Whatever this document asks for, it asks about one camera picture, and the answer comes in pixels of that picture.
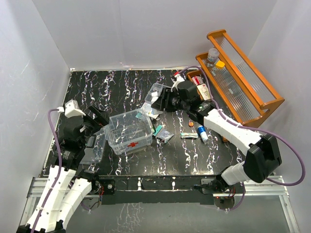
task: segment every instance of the cable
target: cable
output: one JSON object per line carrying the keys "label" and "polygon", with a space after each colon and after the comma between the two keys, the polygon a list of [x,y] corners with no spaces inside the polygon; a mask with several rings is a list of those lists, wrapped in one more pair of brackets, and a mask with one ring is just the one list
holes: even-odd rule
{"label": "cable", "polygon": [[53,184],[51,185],[51,188],[48,190],[48,193],[47,193],[47,195],[45,196],[45,198],[44,198],[44,200],[42,202],[41,209],[39,210],[39,212],[37,214],[37,217],[35,218],[34,225],[32,226],[32,229],[31,229],[30,233],[34,233],[35,232],[35,227],[37,226],[37,223],[38,223],[39,218],[41,216],[42,210],[43,210],[45,204],[47,203],[48,198],[49,198],[49,196],[50,196],[54,186],[56,185],[56,183],[57,183],[57,181],[58,181],[58,179],[60,177],[61,170],[62,170],[62,154],[61,154],[58,138],[57,138],[57,135],[56,135],[56,132],[55,132],[54,126],[52,124],[52,120],[51,120],[51,112],[54,112],[54,111],[59,111],[59,109],[54,108],[54,109],[50,109],[48,111],[48,121],[49,121],[49,125],[50,125],[51,131],[52,131],[53,136],[54,136],[54,140],[55,140],[55,144],[56,144],[56,148],[57,148],[57,153],[58,153],[58,172],[57,172],[57,175],[55,177],[55,180],[54,180]]}
{"label": "cable", "polygon": [[92,207],[91,207],[90,209],[93,209],[93,207],[94,207],[97,203],[99,203],[99,201],[95,202],[95,203],[92,205]]}
{"label": "cable", "polygon": [[90,211],[90,210],[91,210],[90,208],[88,208],[88,207],[83,203],[83,201],[81,202],[81,206],[82,206],[85,210],[87,210],[87,211]]}
{"label": "cable", "polygon": [[231,197],[235,196],[235,187],[233,187],[233,195]]}
{"label": "cable", "polygon": [[100,189],[101,189],[101,187],[99,187],[99,188],[97,189],[97,191],[95,191],[95,192],[93,192],[93,193],[90,192],[90,194],[96,194],[96,193],[99,192]]}
{"label": "cable", "polygon": [[212,93],[210,91],[210,87],[209,87],[209,83],[208,83],[208,78],[207,78],[207,75],[206,73],[202,70],[201,67],[198,67],[198,66],[191,66],[191,67],[187,67],[187,68],[184,68],[183,70],[181,70],[179,73],[182,73],[184,72],[185,70],[189,69],[189,68],[197,68],[201,71],[201,73],[203,74],[205,80],[206,80],[206,83],[207,83],[207,88],[208,88],[208,91],[209,91],[209,95],[210,95],[210,98],[211,100],[215,103],[215,106],[216,106],[216,109],[218,110],[218,113],[221,115],[221,117],[226,120],[228,123],[230,123],[231,125],[234,125],[234,126],[238,126],[239,128],[241,129],[246,129],[246,130],[252,130],[252,131],[260,131],[260,132],[263,132],[263,133],[267,133],[267,134],[270,134],[276,138],[278,138],[280,141],[282,141],[286,146],[288,146],[292,151],[293,153],[297,156],[297,159],[299,160],[300,164],[301,164],[301,170],[302,170],[302,173],[301,173],[301,177],[298,181],[296,182],[293,182],[293,183],[281,183],[281,182],[278,182],[278,181],[274,181],[270,178],[267,178],[268,181],[272,182],[272,183],[276,183],[276,184],[279,184],[279,185],[283,185],[283,186],[295,186],[297,184],[300,184],[304,179],[305,179],[305,176],[306,176],[306,168],[305,168],[305,164],[304,162],[302,161],[302,158],[301,156],[299,155],[299,153],[297,152],[296,149],[294,149],[292,147],[292,145],[287,141],[285,140],[284,138],[282,138],[281,136],[273,133],[273,132],[270,132],[268,130],[262,130],[262,129],[256,129],[256,128],[252,128],[252,127],[247,127],[247,126],[243,126],[243,125],[238,125],[234,122],[232,122],[231,120],[227,119],[226,116],[222,113],[222,110],[219,108],[219,105],[217,103],[217,101],[214,99],[214,97],[212,96]]}
{"label": "cable", "polygon": [[242,182],[242,188],[243,188],[243,193],[242,193],[241,200],[239,201],[239,203],[236,206],[234,206],[232,209],[229,209],[229,210],[235,210],[236,208],[238,208],[242,204],[244,197],[245,197],[245,192],[246,192],[244,182]]}
{"label": "cable", "polygon": [[104,187],[102,186],[101,189],[102,189],[102,192],[99,194],[99,202],[100,203],[102,203],[102,201],[103,201]]}
{"label": "cable", "polygon": [[232,188],[230,189],[230,193],[229,193],[229,195],[228,195],[228,198],[231,196],[231,192],[232,192]]}

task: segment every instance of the plastic bottle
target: plastic bottle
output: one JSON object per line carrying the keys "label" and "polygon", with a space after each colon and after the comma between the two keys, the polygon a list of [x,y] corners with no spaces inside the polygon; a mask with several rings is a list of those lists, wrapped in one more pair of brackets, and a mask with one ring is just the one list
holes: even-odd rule
{"label": "plastic bottle", "polygon": [[211,48],[209,51],[208,51],[208,55],[207,55],[207,60],[209,62],[216,62],[217,59],[218,59],[218,56],[219,56],[219,52],[217,49],[215,48]]}
{"label": "plastic bottle", "polygon": [[206,130],[205,130],[204,126],[202,126],[202,125],[199,126],[198,132],[201,136],[202,141],[204,142],[204,144],[206,144],[208,142],[208,137],[207,137]]}

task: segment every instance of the white wall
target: white wall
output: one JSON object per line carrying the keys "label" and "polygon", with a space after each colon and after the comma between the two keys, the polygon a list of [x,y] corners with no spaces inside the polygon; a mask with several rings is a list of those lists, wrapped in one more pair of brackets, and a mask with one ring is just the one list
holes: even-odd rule
{"label": "white wall", "polygon": [[[307,175],[304,182],[289,187],[290,200],[301,232],[310,232],[311,156],[311,2],[278,0],[259,34],[249,58],[285,98],[263,124],[288,139],[301,153]],[[279,172],[286,182],[299,179],[301,168],[295,155],[281,145],[283,165]]]}
{"label": "white wall", "polygon": [[0,232],[16,232],[69,68],[32,1],[0,0]]}
{"label": "white wall", "polygon": [[225,28],[247,54],[276,0],[33,0],[70,68],[197,64]]}

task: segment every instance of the plastic container lid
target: plastic container lid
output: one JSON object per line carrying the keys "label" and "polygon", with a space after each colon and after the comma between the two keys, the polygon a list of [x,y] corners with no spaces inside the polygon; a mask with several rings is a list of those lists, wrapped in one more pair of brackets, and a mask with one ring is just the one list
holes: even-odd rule
{"label": "plastic container lid", "polygon": [[169,86],[165,86],[165,85],[162,85],[162,84],[159,84],[159,83],[154,83],[152,85],[152,87],[150,88],[150,90],[148,91],[148,94],[145,98],[145,102],[146,103],[149,103],[149,104],[152,104],[152,98],[154,98],[155,96],[155,92],[157,92],[157,95],[156,96],[159,96],[163,90],[163,87],[168,87],[170,88]]}
{"label": "plastic container lid", "polygon": [[104,129],[101,128],[98,132],[96,132],[88,139],[86,148],[84,150],[85,156],[81,160],[80,164],[99,163],[103,158],[105,144],[105,133]]}

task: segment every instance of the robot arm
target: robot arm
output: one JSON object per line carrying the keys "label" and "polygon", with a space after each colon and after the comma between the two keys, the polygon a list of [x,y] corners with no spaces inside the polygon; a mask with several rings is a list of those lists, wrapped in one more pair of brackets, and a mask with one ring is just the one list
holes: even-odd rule
{"label": "robot arm", "polygon": [[88,109],[95,115],[94,119],[79,109],[77,101],[70,100],[65,104],[65,116],[71,119],[66,122],[64,136],[59,139],[62,152],[59,178],[53,187],[59,170],[59,157],[56,155],[53,157],[53,165],[39,203],[27,224],[19,226],[17,233],[65,233],[67,224],[81,201],[91,190],[98,189],[97,173],[82,170],[65,196],[67,187],[85,155],[88,140],[109,122],[108,113],[93,106]]}
{"label": "robot arm", "polygon": [[189,80],[172,88],[164,87],[152,108],[167,112],[186,111],[190,119],[224,136],[246,156],[244,162],[227,167],[216,176],[209,185],[214,190],[225,191],[229,186],[247,180],[261,183],[282,163],[274,136],[239,128],[238,122],[220,114],[222,110],[215,109],[212,102],[201,101],[196,86]]}

